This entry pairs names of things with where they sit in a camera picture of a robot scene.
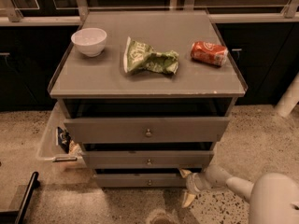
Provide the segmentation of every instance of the dresser top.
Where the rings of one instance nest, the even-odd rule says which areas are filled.
[[[107,45],[97,57],[70,50],[50,91],[52,98],[240,97],[246,84],[229,59],[223,67],[200,63],[190,56],[192,43],[220,40],[205,11],[91,12],[83,28],[107,32]],[[149,71],[129,75],[123,69],[127,38],[157,51],[179,54],[175,75]]]

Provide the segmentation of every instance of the snack wrapper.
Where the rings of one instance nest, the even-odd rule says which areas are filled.
[[[178,70],[178,53],[173,50],[158,52],[151,45],[128,37],[123,67],[125,73],[149,70],[155,73],[175,74]]]
[[[191,56],[193,59],[223,66],[226,62],[228,50],[222,45],[197,41],[192,44]]]

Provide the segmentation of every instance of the drawer knob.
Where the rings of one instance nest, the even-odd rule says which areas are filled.
[[[147,129],[147,131],[146,131],[146,136],[147,136],[148,138],[150,138],[150,137],[152,136],[152,132],[151,132],[150,129]]]

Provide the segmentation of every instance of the drawer front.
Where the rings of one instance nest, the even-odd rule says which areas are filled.
[[[94,179],[101,188],[186,187],[186,179],[177,174],[95,175]]]
[[[213,151],[92,151],[82,157],[94,169],[199,168],[208,166],[213,155]]]
[[[81,143],[216,142],[228,122],[227,117],[78,118],[64,125]]]

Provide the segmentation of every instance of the green snack bag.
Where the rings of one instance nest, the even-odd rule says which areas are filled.
[[[152,46],[128,37],[123,66],[126,73],[149,70],[156,73],[175,74],[178,69],[178,53],[173,50],[157,52]]]

